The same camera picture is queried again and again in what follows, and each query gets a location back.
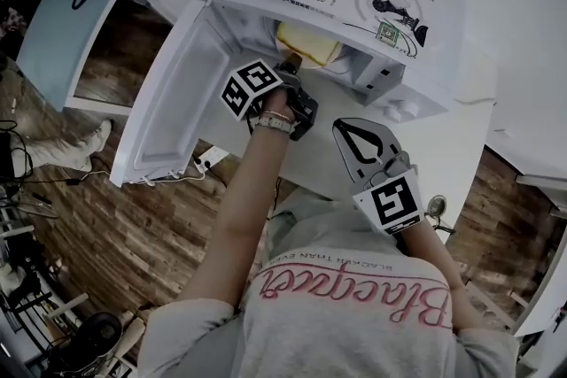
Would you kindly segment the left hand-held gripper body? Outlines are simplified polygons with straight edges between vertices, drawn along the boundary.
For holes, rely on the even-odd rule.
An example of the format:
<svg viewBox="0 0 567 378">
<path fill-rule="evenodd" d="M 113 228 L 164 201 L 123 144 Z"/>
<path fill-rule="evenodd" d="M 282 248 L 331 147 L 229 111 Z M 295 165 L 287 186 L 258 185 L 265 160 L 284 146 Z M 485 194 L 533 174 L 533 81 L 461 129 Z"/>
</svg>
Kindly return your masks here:
<svg viewBox="0 0 567 378">
<path fill-rule="evenodd" d="M 231 70 L 221 90 L 220 100 L 236 120 L 246 120 L 252 132 L 251 120 L 259 117 L 268 92 L 276 88 L 286 89 L 287 104 L 296 121 L 291 139 L 297 142 L 315 124 L 318 103 L 302 88 L 298 74 L 292 76 L 278 72 L 279 64 L 272 68 L 258 58 Z"/>
</svg>

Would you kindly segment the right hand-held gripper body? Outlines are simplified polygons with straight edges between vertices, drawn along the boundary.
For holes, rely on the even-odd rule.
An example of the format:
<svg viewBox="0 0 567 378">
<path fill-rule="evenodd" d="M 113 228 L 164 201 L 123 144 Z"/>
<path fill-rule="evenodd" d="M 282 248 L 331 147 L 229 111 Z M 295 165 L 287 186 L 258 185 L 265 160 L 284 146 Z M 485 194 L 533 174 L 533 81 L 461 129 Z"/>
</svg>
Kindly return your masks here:
<svg viewBox="0 0 567 378">
<path fill-rule="evenodd" d="M 352 198 L 371 230 L 382 236 L 399 235 L 422 221 L 416 167 L 404 150 L 372 164 L 353 185 Z"/>
</svg>

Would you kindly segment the yellow bread food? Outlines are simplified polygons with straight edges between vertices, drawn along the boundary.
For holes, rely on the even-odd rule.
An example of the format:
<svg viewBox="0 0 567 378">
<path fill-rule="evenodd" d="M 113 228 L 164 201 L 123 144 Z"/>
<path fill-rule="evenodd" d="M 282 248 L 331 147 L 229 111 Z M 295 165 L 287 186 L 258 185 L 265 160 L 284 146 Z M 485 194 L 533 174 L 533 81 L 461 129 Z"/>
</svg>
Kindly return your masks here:
<svg viewBox="0 0 567 378">
<path fill-rule="evenodd" d="M 325 67 L 342 50 L 342 44 L 312 30 L 281 22 L 276 30 L 276 47 L 283 58 L 297 54 L 307 69 Z"/>
</svg>

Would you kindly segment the white microwave oven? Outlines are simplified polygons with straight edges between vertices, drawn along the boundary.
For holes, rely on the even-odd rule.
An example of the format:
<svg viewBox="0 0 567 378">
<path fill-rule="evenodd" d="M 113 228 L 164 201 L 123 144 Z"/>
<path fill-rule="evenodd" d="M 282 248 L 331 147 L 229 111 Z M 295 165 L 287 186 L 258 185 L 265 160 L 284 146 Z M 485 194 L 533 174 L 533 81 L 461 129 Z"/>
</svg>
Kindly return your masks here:
<svg viewBox="0 0 567 378">
<path fill-rule="evenodd" d="M 326 66 L 306 66 L 299 77 L 319 105 L 315 125 L 292 146 L 283 177 L 330 197 L 348 182 L 331 133 L 340 117 L 380 121 L 386 108 L 409 122 L 447 112 L 453 102 L 463 43 L 462 0 L 408 0 L 408 12 L 426 28 L 424 38 L 399 15 L 356 0 L 357 19 L 317 12 L 295 0 L 192 0 L 154 59 L 128 116 L 111 180 L 145 183 L 183 171 L 198 140 L 231 154 L 248 136 L 221 101 L 232 70 L 285 52 L 276 39 L 282 24 L 334 39 Z"/>
</svg>

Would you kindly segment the person's left forearm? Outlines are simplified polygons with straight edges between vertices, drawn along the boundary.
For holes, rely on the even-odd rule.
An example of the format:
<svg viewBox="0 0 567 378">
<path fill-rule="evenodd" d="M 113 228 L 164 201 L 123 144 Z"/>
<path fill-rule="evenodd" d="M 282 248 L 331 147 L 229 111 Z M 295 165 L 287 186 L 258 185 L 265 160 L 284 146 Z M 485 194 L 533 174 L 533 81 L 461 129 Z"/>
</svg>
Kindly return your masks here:
<svg viewBox="0 0 567 378">
<path fill-rule="evenodd" d="M 276 193 L 289 144 L 281 130 L 256 127 L 217 213 L 206 255 L 178 296 L 238 305 Z"/>
</svg>

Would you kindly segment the person's left hand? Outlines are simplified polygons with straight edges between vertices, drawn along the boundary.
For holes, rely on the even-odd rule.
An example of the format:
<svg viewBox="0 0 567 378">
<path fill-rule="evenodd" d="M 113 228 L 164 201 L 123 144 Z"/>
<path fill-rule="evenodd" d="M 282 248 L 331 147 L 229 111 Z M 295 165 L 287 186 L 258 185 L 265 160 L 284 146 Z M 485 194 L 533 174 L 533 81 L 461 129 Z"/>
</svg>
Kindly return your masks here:
<svg viewBox="0 0 567 378">
<path fill-rule="evenodd" d="M 268 92 L 268 95 L 262 103 L 262 111 L 276 112 L 277 114 L 284 116 L 290 122 L 295 120 L 294 112 L 287 104 L 286 89 L 276 88 Z"/>
</svg>

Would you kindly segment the white wrist band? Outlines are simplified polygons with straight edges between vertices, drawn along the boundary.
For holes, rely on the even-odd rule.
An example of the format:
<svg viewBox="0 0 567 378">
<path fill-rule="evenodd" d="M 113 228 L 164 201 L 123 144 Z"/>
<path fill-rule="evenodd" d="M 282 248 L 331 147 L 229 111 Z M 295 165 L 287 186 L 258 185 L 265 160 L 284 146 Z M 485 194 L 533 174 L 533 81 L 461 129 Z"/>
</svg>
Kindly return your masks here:
<svg viewBox="0 0 567 378">
<path fill-rule="evenodd" d="M 296 121 L 282 113 L 262 111 L 256 120 L 255 127 L 264 127 L 290 135 L 295 128 Z"/>
</svg>

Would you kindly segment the white power strip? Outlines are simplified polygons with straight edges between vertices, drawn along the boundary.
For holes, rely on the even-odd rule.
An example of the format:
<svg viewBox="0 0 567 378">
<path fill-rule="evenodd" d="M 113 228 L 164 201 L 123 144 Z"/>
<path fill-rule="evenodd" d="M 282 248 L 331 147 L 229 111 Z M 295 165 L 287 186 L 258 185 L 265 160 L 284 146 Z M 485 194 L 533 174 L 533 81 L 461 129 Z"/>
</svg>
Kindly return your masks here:
<svg viewBox="0 0 567 378">
<path fill-rule="evenodd" d="M 205 173 L 208 169 L 221 162 L 228 155 L 229 153 L 220 147 L 212 146 L 210 149 L 194 158 L 194 164 L 201 173 Z"/>
</svg>

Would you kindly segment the person's grey printed shirt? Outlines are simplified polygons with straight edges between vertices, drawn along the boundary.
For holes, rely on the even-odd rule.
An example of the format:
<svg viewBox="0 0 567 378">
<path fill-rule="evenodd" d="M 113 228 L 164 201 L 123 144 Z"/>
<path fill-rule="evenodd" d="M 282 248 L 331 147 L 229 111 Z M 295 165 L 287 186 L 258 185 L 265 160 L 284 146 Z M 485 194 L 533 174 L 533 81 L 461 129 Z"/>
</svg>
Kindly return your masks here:
<svg viewBox="0 0 567 378">
<path fill-rule="evenodd" d="M 298 190 L 242 301 L 155 310 L 139 378 L 514 378 L 518 342 L 454 328 L 442 273 L 354 208 Z"/>
</svg>

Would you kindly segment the white counter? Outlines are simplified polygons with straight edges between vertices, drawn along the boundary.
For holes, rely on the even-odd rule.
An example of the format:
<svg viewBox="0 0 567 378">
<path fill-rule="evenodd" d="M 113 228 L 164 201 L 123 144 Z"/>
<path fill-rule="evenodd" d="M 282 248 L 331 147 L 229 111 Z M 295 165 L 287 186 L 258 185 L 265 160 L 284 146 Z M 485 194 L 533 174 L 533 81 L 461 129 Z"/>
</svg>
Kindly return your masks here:
<svg viewBox="0 0 567 378">
<path fill-rule="evenodd" d="M 567 222 L 567 179 L 541 175 L 518 175 L 517 184 L 533 186 L 551 198 L 555 206 L 550 215 Z M 545 331 L 567 301 L 567 225 L 561 242 L 551 260 L 542 282 L 530 303 L 512 328 L 514 336 L 526 336 Z"/>
</svg>

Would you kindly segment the pale blue desk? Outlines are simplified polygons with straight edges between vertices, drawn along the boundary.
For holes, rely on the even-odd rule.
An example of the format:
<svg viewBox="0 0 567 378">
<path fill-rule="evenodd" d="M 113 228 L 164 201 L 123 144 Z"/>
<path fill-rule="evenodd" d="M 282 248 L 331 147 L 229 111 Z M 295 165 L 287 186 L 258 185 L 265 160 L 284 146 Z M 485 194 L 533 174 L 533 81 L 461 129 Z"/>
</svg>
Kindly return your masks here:
<svg viewBox="0 0 567 378">
<path fill-rule="evenodd" d="M 117 0 L 42 0 L 27 28 L 16 63 L 56 111 L 74 108 L 111 115 L 130 114 L 127 106 L 77 96 L 87 57 Z"/>
</svg>

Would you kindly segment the black rounded headset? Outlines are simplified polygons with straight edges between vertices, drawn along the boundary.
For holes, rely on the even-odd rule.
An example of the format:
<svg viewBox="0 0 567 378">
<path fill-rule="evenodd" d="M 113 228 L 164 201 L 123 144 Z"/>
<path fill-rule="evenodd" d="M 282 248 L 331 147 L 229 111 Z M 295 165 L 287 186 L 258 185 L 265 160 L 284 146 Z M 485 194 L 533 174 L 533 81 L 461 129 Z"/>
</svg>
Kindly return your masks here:
<svg viewBox="0 0 567 378">
<path fill-rule="evenodd" d="M 94 378 L 122 336 L 120 319 L 108 312 L 88 317 L 74 334 L 53 346 L 41 378 Z"/>
</svg>

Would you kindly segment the white frame wooden desk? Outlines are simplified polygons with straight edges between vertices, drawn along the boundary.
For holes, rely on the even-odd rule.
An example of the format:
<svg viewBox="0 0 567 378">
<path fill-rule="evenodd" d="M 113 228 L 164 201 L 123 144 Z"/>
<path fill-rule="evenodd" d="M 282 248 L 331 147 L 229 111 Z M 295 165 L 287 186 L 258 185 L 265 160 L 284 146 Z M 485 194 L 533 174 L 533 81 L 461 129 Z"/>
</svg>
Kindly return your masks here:
<svg viewBox="0 0 567 378">
<path fill-rule="evenodd" d="M 8 296 L 23 283 L 23 270 L 0 265 L 0 328 L 20 355 L 30 358 L 46 351 L 60 337 L 77 329 L 82 321 L 76 314 L 78 305 L 88 295 L 61 297 L 40 273 L 36 273 L 39 290 L 26 294 L 17 305 L 8 303 Z"/>
</svg>

